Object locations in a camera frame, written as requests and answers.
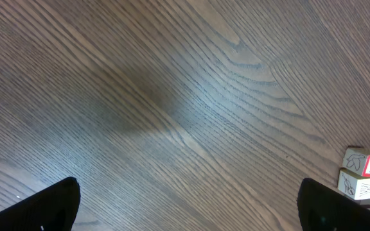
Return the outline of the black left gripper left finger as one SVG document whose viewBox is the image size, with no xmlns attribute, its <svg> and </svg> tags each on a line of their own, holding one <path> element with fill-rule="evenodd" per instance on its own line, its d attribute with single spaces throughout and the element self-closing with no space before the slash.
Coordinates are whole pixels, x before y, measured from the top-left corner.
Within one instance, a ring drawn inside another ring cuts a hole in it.
<svg viewBox="0 0 370 231">
<path fill-rule="evenodd" d="M 80 186 L 67 177 L 0 212 L 0 230 L 70 231 L 80 204 Z"/>
</svg>

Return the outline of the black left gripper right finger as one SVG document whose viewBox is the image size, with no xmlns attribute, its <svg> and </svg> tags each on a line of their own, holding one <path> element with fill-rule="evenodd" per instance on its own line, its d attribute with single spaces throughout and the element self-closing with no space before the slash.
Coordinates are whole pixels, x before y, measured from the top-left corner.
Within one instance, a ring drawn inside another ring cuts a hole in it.
<svg viewBox="0 0 370 231">
<path fill-rule="evenodd" d="M 302 181 L 297 208 L 303 231 L 370 231 L 370 210 L 312 178 Z"/>
</svg>

